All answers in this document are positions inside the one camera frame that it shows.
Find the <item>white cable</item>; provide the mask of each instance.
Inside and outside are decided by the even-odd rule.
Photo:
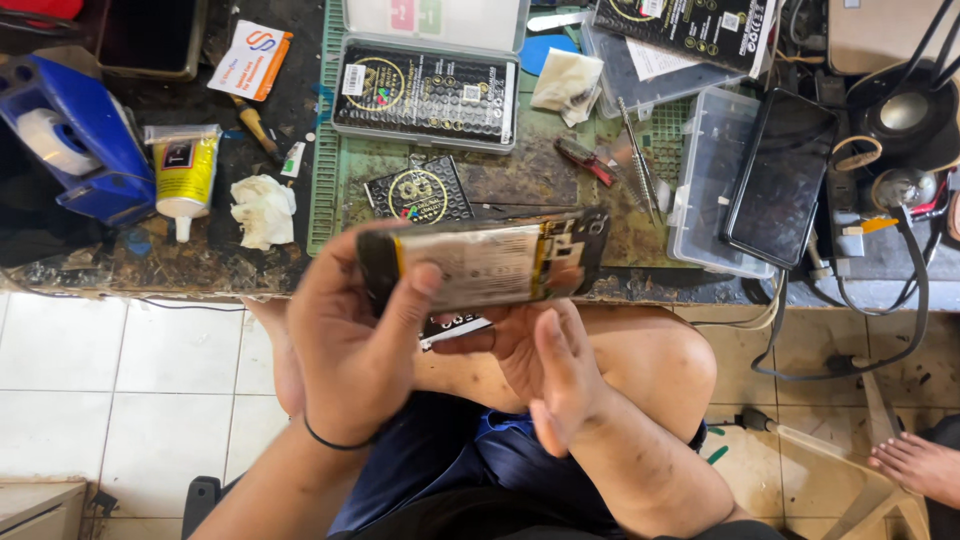
[[[774,322],[774,318],[777,316],[777,309],[780,307],[780,291],[786,285],[786,272],[780,270],[779,278],[771,278],[770,280],[774,285],[774,298],[767,305],[767,308],[763,310],[758,316],[750,319],[748,321],[732,321],[728,323],[711,323],[711,322],[693,322],[691,325],[697,328],[707,328],[707,327],[724,327],[732,328],[736,330],[744,331],[758,331],[763,330],[770,326]]]

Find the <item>black wristband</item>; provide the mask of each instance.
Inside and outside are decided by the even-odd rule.
[[[310,436],[312,436],[314,439],[317,439],[317,442],[326,446],[327,448],[332,448],[333,450],[339,450],[340,452],[352,452],[354,450],[363,450],[368,446],[372,446],[373,444],[376,443],[377,440],[380,439],[380,431],[378,431],[373,434],[373,437],[367,439],[366,441],[360,444],[343,446],[343,445],[333,444],[329,441],[323,440],[317,433],[313,431],[313,429],[310,428],[310,424],[306,421],[306,414],[303,415],[303,425],[306,426],[306,430],[310,433]]]

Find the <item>clear plastic box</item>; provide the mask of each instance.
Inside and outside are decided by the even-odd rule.
[[[334,88],[331,123],[340,134],[419,146],[506,155],[516,146],[519,56],[530,3],[526,0],[346,0],[342,54]],[[453,60],[513,63],[513,88],[503,114],[512,110],[510,141],[494,143],[455,136],[408,134],[337,123],[337,101],[343,85],[346,51],[351,45],[384,46],[411,52],[445,55]]]
[[[684,160],[667,219],[671,258],[695,262],[709,272],[773,277],[773,266],[735,250],[719,236],[759,108],[756,99],[714,87],[700,92],[690,106]]]
[[[606,118],[619,118],[622,97],[628,112],[638,111],[640,119],[650,116],[654,105],[695,94],[706,86],[736,84],[746,75],[709,63],[699,63],[653,79],[641,81],[634,68],[627,38],[621,34],[593,26],[593,13],[581,25],[584,53],[604,61],[600,74],[603,95],[597,101]]]

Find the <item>yellow glue label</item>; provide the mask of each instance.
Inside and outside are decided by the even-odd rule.
[[[156,197],[185,197],[202,204],[210,200],[218,138],[154,145]]]

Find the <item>tape roll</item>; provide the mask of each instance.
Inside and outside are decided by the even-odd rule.
[[[67,174],[83,176],[102,165],[54,110],[34,109],[20,115],[16,134],[42,160]]]

